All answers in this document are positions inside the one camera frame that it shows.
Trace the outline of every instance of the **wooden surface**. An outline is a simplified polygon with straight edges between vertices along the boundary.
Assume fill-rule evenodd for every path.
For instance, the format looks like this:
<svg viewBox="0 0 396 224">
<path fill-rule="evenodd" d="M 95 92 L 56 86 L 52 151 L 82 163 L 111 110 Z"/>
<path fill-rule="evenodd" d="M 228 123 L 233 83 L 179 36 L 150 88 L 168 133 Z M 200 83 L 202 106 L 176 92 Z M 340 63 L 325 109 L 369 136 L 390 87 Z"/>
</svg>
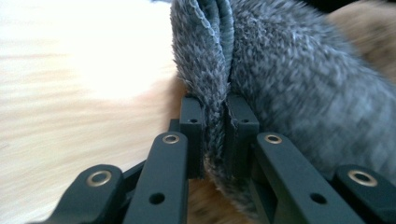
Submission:
<svg viewBox="0 0 396 224">
<path fill-rule="evenodd" d="M 145 159 L 175 72 L 165 3 L 1 1 L 0 223 L 43 220 L 88 167 Z"/>
</svg>

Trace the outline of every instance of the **gray plush toy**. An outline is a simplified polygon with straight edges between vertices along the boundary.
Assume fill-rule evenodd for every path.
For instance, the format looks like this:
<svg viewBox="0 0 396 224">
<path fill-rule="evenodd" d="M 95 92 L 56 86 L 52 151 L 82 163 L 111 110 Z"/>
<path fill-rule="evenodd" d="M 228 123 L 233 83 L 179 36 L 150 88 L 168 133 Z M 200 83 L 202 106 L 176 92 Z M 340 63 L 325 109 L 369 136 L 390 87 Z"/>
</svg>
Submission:
<svg viewBox="0 0 396 224">
<path fill-rule="evenodd" d="M 247 181 L 222 157 L 227 94 L 264 132 L 286 135 L 324 173 L 354 163 L 396 184 L 396 88 L 323 15 L 294 0 L 173 0 L 178 76 L 205 110 L 205 168 L 255 218 Z"/>
</svg>

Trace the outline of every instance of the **metal rivet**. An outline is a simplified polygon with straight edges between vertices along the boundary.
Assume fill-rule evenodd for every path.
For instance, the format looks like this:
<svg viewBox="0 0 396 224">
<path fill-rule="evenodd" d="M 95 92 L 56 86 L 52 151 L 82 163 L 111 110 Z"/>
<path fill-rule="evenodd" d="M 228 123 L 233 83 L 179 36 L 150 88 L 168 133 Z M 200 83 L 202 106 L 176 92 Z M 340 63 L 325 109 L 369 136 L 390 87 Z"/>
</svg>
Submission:
<svg viewBox="0 0 396 224">
<path fill-rule="evenodd" d="M 168 134 L 163 138 L 163 141 L 166 144 L 174 144 L 174 143 L 178 142 L 178 140 L 180 140 L 180 138 L 175 134 Z"/>
<path fill-rule="evenodd" d="M 372 175 L 369 175 L 363 171 L 351 170 L 347 173 L 347 175 L 353 181 L 363 186 L 375 187 L 378 185 L 378 182 Z"/>
<path fill-rule="evenodd" d="M 282 138 L 275 134 L 267 134 L 265 135 L 265 141 L 271 144 L 280 144 L 282 142 Z"/>
<path fill-rule="evenodd" d="M 103 178 L 95 180 L 99 175 L 103 175 Z M 111 173 L 109 171 L 97 171 L 87 178 L 87 185 L 90 187 L 99 187 L 107 183 L 111 179 Z"/>
</svg>

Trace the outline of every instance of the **round hole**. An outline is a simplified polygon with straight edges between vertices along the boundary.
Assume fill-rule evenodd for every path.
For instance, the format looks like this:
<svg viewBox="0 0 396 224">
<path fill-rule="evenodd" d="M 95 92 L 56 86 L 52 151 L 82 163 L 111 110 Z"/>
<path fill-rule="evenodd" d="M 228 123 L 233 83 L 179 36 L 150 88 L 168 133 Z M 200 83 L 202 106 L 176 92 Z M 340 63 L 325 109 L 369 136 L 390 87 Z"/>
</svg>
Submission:
<svg viewBox="0 0 396 224">
<path fill-rule="evenodd" d="M 318 193 L 311 193 L 311 195 L 309 195 L 312 199 L 312 201 L 314 201 L 315 203 L 319 203 L 319 204 L 325 204 L 327 203 L 327 200 L 325 197 L 323 197 L 321 194 Z"/>
<path fill-rule="evenodd" d="M 378 185 L 378 182 L 372 175 L 369 175 L 363 171 L 351 170 L 347 173 L 347 175 L 356 183 L 366 187 L 375 187 Z"/>
<path fill-rule="evenodd" d="M 272 144 L 279 144 L 282 142 L 282 139 L 274 134 L 267 134 L 265 135 L 265 141 L 272 143 Z"/>
<path fill-rule="evenodd" d="M 111 179 L 109 171 L 98 171 L 87 178 L 87 185 L 91 187 L 99 187 L 107 183 Z"/>
<path fill-rule="evenodd" d="M 163 201 L 165 201 L 165 195 L 162 193 L 155 193 L 149 196 L 149 202 L 152 204 L 160 204 L 163 203 Z"/>
<path fill-rule="evenodd" d="M 180 140 L 180 138 L 175 134 L 169 134 L 163 138 L 163 141 L 166 144 L 174 144 L 174 143 L 178 142 L 178 140 Z"/>
</svg>

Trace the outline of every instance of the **fuzzy fabric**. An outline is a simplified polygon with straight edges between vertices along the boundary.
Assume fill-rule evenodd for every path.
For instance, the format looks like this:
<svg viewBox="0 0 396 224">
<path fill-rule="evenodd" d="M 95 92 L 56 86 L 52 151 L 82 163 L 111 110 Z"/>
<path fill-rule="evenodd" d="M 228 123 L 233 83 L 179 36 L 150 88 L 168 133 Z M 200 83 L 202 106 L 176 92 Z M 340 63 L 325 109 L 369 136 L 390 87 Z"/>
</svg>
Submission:
<svg viewBox="0 0 396 224">
<path fill-rule="evenodd" d="M 224 172 L 230 91 L 321 172 L 354 163 L 396 184 L 395 86 L 318 11 L 293 0 L 174 0 L 171 22 L 177 74 L 205 111 L 205 168 L 249 217 L 247 181 Z"/>
<path fill-rule="evenodd" d="M 396 3 L 359 1 L 327 16 L 375 69 L 396 84 Z"/>
</svg>

